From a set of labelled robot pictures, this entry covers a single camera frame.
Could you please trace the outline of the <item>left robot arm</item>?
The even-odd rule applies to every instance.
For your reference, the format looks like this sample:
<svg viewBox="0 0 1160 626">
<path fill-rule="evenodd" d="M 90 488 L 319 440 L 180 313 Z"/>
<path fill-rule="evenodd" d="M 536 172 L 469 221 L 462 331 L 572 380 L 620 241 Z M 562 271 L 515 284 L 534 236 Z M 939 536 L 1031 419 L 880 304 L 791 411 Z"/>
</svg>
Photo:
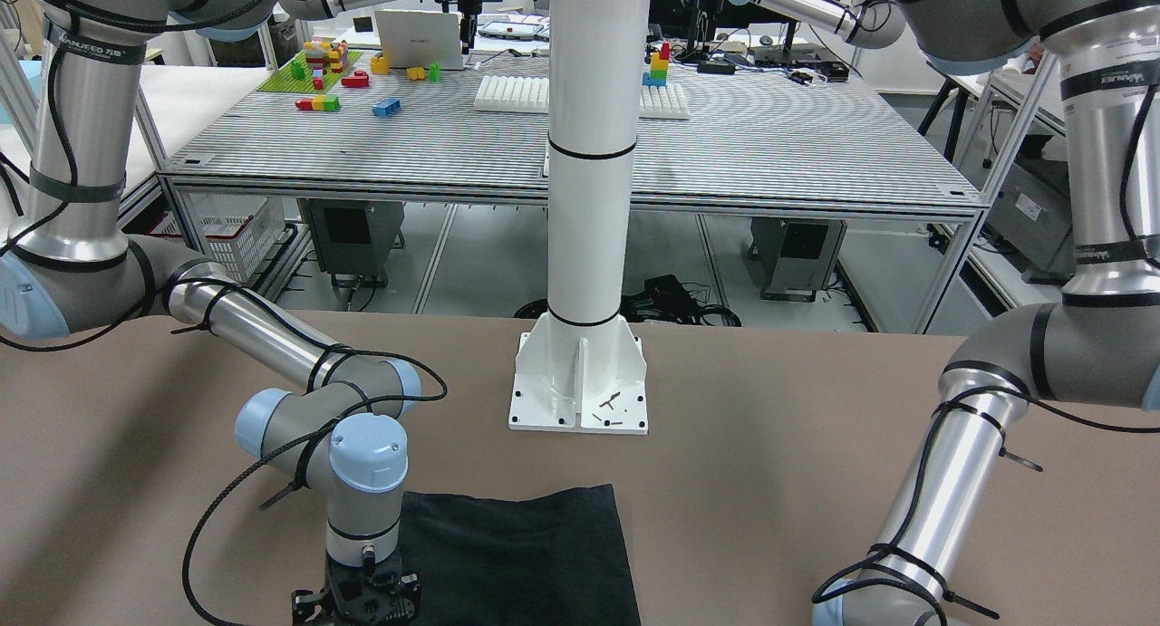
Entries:
<svg viewBox="0 0 1160 626">
<path fill-rule="evenodd" d="M 964 604 L 948 575 L 1028 406 L 1157 410 L 1157 0 L 766 2 L 836 22 L 861 48 L 908 24 L 947 74 L 989 72 L 1032 43 L 1059 63 L 1076 274 L 1060 303 L 1006 312 L 962 343 L 878 541 L 812 596 L 817 625 L 945 625 L 947 602 Z"/>
</svg>

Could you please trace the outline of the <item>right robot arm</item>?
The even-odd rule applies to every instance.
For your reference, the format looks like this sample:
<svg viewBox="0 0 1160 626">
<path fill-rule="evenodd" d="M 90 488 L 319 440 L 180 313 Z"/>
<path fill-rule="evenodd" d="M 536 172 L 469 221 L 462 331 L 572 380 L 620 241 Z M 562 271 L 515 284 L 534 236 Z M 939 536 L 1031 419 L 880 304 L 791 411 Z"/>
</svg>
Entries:
<svg viewBox="0 0 1160 626">
<path fill-rule="evenodd" d="M 237 441 L 326 502 L 341 568 L 397 560 L 399 416 L 421 398 L 416 363 L 345 345 L 229 278 L 223 265 L 119 230 L 126 151 L 146 43 L 166 29 L 245 36 L 278 0 L 39 0 L 53 50 L 39 101 L 26 213 L 3 245 L 3 327 L 22 345 L 165 313 L 300 383 L 237 416 Z"/>
</svg>

